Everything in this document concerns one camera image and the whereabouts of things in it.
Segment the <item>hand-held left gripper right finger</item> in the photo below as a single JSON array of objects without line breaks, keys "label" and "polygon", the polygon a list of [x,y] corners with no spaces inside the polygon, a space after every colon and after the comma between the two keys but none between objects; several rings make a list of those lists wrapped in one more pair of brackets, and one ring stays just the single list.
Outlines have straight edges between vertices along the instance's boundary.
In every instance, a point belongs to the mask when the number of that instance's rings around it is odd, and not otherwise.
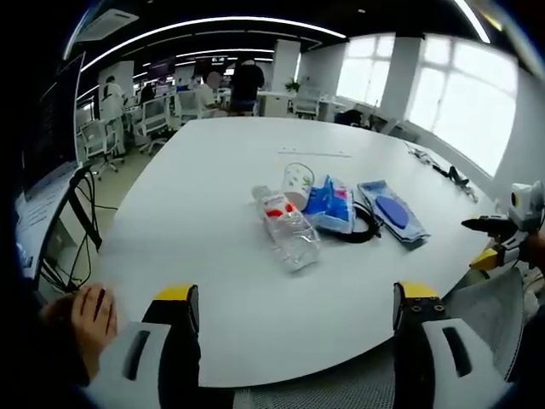
[{"label": "hand-held left gripper right finger", "polygon": [[395,408],[492,408],[509,390],[485,341],[427,285],[393,285]]}]

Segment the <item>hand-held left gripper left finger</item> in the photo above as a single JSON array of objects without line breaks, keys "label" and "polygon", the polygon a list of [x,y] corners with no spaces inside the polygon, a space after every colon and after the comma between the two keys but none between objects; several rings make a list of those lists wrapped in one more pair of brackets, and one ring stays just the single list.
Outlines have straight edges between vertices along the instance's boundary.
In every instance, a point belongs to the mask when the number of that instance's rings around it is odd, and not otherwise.
[{"label": "hand-held left gripper left finger", "polygon": [[198,287],[161,290],[142,320],[130,321],[100,356],[87,387],[98,408],[190,408],[197,401]]}]

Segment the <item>person's left hand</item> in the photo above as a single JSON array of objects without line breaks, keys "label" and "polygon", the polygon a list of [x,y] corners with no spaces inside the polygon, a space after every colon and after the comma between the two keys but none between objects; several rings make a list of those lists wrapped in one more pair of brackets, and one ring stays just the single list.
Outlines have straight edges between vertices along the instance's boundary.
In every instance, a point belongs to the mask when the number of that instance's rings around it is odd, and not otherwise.
[{"label": "person's left hand", "polygon": [[92,380],[100,370],[100,355],[118,333],[112,292],[97,283],[82,287],[73,298],[71,323],[79,356]]}]

